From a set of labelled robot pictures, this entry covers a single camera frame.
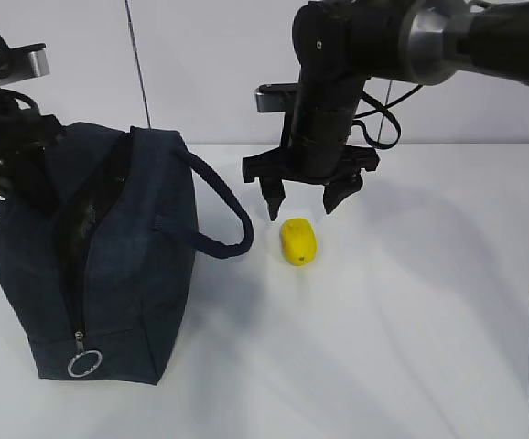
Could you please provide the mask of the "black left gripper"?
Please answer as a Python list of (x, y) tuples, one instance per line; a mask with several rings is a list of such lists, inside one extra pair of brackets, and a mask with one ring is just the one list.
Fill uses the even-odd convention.
[(59, 206), (46, 152), (58, 145), (66, 128), (43, 115), (28, 96), (0, 87), (0, 196), (16, 195), (45, 215)]

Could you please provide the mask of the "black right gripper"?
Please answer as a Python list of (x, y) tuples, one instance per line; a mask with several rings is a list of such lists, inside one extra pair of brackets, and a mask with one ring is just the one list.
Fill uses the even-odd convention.
[(328, 110), (296, 105), (286, 114), (279, 146), (243, 159), (243, 180), (259, 178), (271, 221), (286, 198), (282, 180), (328, 183), (323, 192), (328, 215), (362, 189), (360, 170), (375, 171), (380, 159), (370, 147), (347, 145), (354, 112), (352, 106)]

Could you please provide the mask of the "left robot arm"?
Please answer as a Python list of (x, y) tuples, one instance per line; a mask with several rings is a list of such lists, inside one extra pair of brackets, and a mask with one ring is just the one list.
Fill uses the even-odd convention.
[(59, 206), (45, 153), (56, 146), (65, 127), (56, 116), (43, 115), (27, 95), (9, 84), (49, 74), (43, 43), (12, 48), (0, 35), (0, 196), (21, 197), (48, 215)]

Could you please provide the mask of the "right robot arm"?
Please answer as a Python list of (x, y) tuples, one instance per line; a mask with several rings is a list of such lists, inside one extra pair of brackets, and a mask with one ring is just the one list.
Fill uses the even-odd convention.
[(393, 116), (365, 91), (368, 80), (422, 88), (470, 71), (529, 86), (529, 2), (311, 1), (297, 11), (292, 42), (297, 82), (255, 92), (258, 112), (284, 116), (279, 146), (243, 160), (243, 178), (259, 182), (271, 220), (287, 181), (323, 187), (331, 212), (376, 170), (385, 143), (349, 144), (363, 127), (361, 102)]

